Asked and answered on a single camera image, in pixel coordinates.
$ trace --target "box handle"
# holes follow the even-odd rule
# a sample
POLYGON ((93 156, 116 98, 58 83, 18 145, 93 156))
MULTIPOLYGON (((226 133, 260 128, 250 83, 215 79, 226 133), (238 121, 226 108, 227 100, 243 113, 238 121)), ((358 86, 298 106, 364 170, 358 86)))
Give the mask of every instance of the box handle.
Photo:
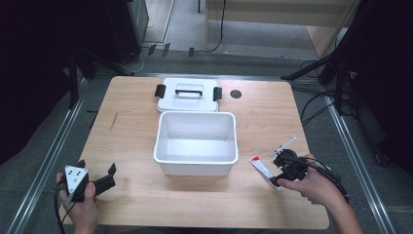
POLYGON ((219 99, 222 99, 222 88, 215 87, 213 88, 213 101, 217 101, 219 99))
POLYGON ((175 90, 175 93, 177 95, 179 95, 179 93, 192 93, 192 94, 199 94, 200 96, 203 95, 202 91, 175 90))
POLYGON ((155 97, 164 98, 166 90, 167 90, 166 85, 158 85, 156 87, 155 97))

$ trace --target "white box lid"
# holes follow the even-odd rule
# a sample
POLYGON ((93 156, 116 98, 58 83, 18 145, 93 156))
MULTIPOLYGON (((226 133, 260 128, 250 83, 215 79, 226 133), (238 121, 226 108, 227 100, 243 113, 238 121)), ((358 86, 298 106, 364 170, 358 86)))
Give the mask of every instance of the white box lid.
POLYGON ((214 95, 216 89, 220 89, 217 86, 214 80, 166 78, 163 94, 159 96, 158 110, 218 111, 218 101, 214 95))

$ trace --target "right hand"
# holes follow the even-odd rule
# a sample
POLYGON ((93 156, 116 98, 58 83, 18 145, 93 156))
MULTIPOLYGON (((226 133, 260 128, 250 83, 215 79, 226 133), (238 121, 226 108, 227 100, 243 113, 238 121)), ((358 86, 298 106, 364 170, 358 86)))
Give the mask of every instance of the right hand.
MULTIPOLYGON (((313 154, 308 154, 304 158, 316 159, 313 154)), ((311 159, 307 161, 312 164, 315 162, 311 159)), ((289 181, 280 178, 277 183, 284 188, 301 193, 301 196, 308 198, 313 204, 321 204, 329 208, 337 203, 346 203, 338 188, 328 178, 310 167, 307 170, 307 175, 302 180, 289 181)))

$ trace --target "black latch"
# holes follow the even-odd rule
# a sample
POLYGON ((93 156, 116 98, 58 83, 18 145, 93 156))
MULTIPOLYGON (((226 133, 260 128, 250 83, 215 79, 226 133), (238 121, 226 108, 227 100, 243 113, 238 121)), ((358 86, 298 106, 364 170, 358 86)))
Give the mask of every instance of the black latch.
POLYGON ((217 101, 219 99, 222 99, 222 88, 215 87, 213 88, 213 101, 217 101))
POLYGON ((166 90, 167 90, 166 85, 158 85, 156 87, 155 97, 164 98, 166 90))

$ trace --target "floor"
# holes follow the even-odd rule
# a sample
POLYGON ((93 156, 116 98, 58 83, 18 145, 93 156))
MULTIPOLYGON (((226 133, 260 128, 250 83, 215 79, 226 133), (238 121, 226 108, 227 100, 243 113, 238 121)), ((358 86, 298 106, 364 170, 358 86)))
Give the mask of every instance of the floor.
MULTIPOLYGON (((148 0, 149 25, 145 42, 170 43, 170 50, 195 51, 204 49, 205 1, 148 0)), ((209 21, 208 48, 214 48, 220 39, 220 21, 209 21)), ((285 59, 319 59, 306 26, 273 23, 224 21, 221 45, 217 54, 275 57, 285 59)))

